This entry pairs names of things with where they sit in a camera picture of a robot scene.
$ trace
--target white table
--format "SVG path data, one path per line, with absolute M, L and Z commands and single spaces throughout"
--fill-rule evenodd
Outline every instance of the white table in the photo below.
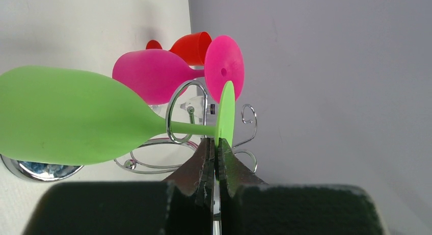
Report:
M 32 64 L 110 76 L 122 54 L 144 49 L 150 39 L 170 48 L 190 32 L 188 0 L 0 0 L 0 74 Z M 179 102 L 194 95 L 192 87 Z M 187 113 L 177 111 L 173 118 L 187 122 Z M 190 149 L 172 145 L 145 152 L 151 164 L 182 163 L 192 155 Z M 166 176 L 132 174 L 106 162 L 86 166 L 65 181 L 161 180 Z M 0 164 L 0 234 L 22 232 L 51 185 L 18 179 Z

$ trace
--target pink wine glass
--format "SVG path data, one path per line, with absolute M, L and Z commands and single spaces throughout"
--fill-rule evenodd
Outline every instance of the pink wine glass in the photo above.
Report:
M 237 43 L 226 35 L 216 37 L 204 61 L 204 69 L 192 69 L 167 50 L 131 51 L 115 63 L 113 79 L 128 86 L 149 105 L 168 103 L 183 82 L 199 77 L 205 77 L 207 89 L 217 103 L 225 83 L 232 81 L 237 100 L 245 80 L 243 56 Z

